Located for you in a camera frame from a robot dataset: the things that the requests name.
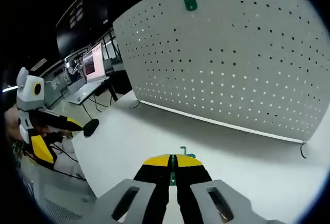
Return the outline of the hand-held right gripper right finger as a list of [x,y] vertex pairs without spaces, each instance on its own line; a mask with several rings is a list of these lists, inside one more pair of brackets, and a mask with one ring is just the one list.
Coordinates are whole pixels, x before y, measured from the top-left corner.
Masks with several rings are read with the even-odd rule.
[[251,202],[221,180],[212,180],[202,162],[174,155],[177,201],[184,223],[261,223]]

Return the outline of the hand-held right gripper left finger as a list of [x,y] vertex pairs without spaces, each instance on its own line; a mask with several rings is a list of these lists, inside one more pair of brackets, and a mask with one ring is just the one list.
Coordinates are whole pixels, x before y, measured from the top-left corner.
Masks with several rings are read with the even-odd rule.
[[124,179],[98,199],[94,223],[163,223],[169,202],[171,154],[147,159],[135,177]]

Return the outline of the person's left hand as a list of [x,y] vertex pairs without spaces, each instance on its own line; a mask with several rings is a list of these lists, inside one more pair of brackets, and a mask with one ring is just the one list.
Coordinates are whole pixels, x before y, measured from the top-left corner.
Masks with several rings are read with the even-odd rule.
[[5,111],[5,131],[6,139],[8,142],[19,140],[22,141],[23,138],[19,130],[19,111],[15,105]]

